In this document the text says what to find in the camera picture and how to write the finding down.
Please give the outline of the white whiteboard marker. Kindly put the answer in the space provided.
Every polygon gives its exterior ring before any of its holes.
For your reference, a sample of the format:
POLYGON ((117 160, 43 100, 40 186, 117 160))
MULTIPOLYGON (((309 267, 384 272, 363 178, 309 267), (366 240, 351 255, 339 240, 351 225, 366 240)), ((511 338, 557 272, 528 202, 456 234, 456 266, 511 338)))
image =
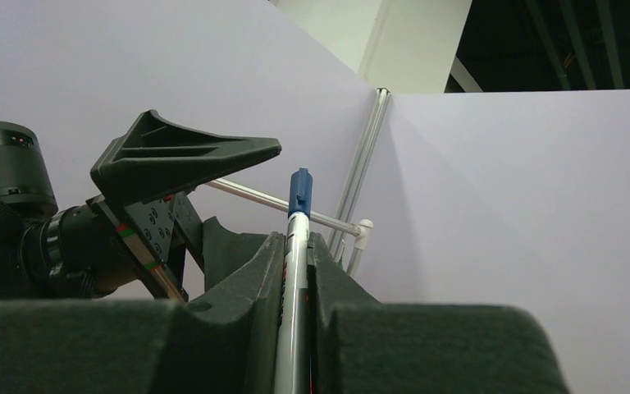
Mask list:
POLYGON ((309 219, 289 217, 281 324, 277 335, 275 393, 309 392, 308 262, 309 219))

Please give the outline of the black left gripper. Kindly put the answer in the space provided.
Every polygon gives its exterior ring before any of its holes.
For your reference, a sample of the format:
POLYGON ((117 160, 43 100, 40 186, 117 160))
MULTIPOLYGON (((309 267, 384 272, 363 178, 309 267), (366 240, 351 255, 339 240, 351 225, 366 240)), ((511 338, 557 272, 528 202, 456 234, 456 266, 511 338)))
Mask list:
POLYGON ((154 298, 187 302, 187 255, 202 269, 204 290, 209 291, 250 261, 267 235, 230 231, 217 217, 202 222, 184 191, 264 163, 281 151, 276 138, 215 135, 148 110, 91 168, 102 195, 87 205, 112 230, 135 276, 154 298))

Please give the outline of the blue marker cap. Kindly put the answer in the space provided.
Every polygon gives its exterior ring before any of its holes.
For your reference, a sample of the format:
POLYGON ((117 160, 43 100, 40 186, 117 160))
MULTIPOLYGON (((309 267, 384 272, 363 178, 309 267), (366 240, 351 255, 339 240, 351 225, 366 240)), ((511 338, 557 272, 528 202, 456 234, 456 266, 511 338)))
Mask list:
POLYGON ((301 167, 290 177, 290 192, 287 214, 303 213, 308 218, 312 208, 313 177, 307 168, 301 167))

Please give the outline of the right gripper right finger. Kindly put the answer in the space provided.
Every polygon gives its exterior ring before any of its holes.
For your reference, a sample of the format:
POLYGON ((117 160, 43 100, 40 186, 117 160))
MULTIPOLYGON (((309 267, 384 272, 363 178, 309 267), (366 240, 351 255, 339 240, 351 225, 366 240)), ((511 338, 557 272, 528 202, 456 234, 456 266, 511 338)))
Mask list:
POLYGON ((308 243, 317 393, 566 393, 544 328, 508 305, 386 304, 308 243))

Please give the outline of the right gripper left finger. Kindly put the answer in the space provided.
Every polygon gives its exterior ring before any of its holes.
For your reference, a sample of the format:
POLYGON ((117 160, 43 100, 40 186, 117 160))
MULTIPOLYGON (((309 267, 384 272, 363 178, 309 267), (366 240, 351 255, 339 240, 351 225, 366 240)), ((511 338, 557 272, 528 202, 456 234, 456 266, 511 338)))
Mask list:
POLYGON ((269 393, 285 238, 199 298, 0 301, 0 393, 269 393))

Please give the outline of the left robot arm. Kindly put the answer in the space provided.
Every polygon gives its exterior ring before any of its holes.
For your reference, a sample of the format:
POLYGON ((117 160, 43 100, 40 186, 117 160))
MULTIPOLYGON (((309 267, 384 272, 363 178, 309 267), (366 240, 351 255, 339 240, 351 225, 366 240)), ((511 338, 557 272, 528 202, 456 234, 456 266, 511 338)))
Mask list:
POLYGON ((224 136, 139 114, 90 171, 98 193, 57 206, 40 144, 0 121, 0 300, 99 299, 140 281, 185 302, 185 258, 203 260, 198 186, 276 157, 277 139, 224 136))

